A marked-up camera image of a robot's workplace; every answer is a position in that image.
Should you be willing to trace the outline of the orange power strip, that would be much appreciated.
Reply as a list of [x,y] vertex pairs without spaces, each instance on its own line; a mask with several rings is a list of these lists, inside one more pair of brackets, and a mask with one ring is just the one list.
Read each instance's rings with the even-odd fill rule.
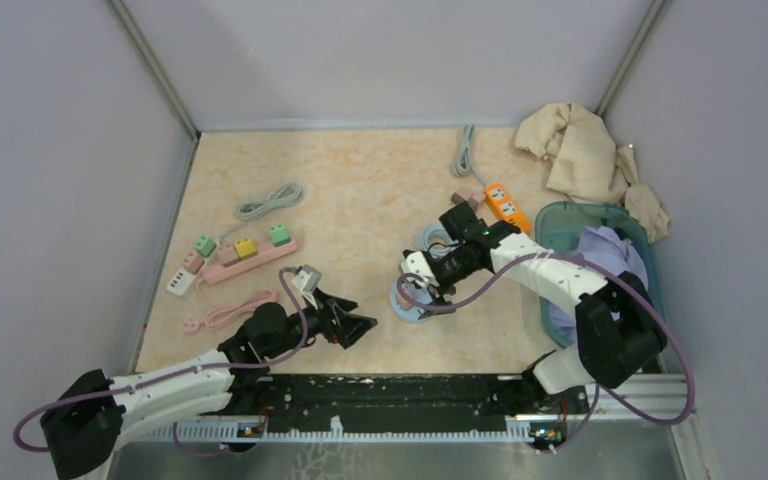
[[498,220],[515,225],[523,233],[532,233],[532,224],[518,203],[501,183],[484,188],[485,202]]

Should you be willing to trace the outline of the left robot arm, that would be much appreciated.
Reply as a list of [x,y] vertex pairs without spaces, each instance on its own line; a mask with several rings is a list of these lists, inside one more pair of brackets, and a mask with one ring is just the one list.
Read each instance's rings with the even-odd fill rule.
[[356,302],[319,289],[316,269],[291,273],[282,285],[302,296],[294,313],[274,300],[260,302],[232,336],[189,361],[130,376],[95,369],[75,380],[40,416],[57,478],[101,470],[116,451],[156,428],[202,414],[248,413],[271,367],[317,339],[347,349],[377,326],[375,318],[356,314]]

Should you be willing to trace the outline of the pink plug adapter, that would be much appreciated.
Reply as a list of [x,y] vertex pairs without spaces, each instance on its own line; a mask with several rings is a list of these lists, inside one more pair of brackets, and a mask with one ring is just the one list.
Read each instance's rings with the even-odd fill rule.
[[470,195],[467,199],[467,203],[470,205],[473,211],[477,211],[486,201],[486,195],[484,192],[478,192]]
[[454,205],[457,205],[460,203],[468,203],[469,205],[471,205],[472,196],[473,196],[473,191],[470,188],[460,187],[452,193],[450,200]]

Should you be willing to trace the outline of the round blue socket hub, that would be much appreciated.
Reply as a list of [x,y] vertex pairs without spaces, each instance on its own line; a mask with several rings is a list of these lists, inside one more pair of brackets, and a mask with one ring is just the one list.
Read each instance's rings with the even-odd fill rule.
[[[432,296],[427,288],[424,288],[432,301]],[[390,290],[390,306],[395,315],[403,322],[408,324],[420,324],[428,321],[434,315],[427,315],[424,313],[423,308],[413,307],[410,302],[398,292],[398,285],[394,284]]]

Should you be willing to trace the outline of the pink power strip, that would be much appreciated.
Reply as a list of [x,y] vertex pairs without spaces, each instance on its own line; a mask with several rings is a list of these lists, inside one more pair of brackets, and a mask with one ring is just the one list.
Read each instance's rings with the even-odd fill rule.
[[269,262],[286,257],[299,249],[296,240],[290,240],[281,246],[264,244],[263,249],[256,255],[245,260],[240,260],[229,266],[224,266],[219,262],[211,263],[202,268],[202,278],[209,285],[229,280],[237,275],[259,268]]

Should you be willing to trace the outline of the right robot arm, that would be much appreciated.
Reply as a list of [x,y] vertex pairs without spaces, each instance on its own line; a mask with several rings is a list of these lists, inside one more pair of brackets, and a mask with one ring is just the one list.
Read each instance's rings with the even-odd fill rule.
[[439,222],[454,247],[441,256],[404,251],[397,281],[399,290],[410,282],[429,293],[424,312],[461,308],[447,296],[457,283],[486,270],[493,281],[513,280],[575,322],[572,345],[541,357],[522,374],[523,398],[532,410],[550,411],[573,387],[617,388],[666,348],[667,335],[634,274],[613,275],[583,258],[553,253],[509,222],[487,224],[466,203],[450,208]]

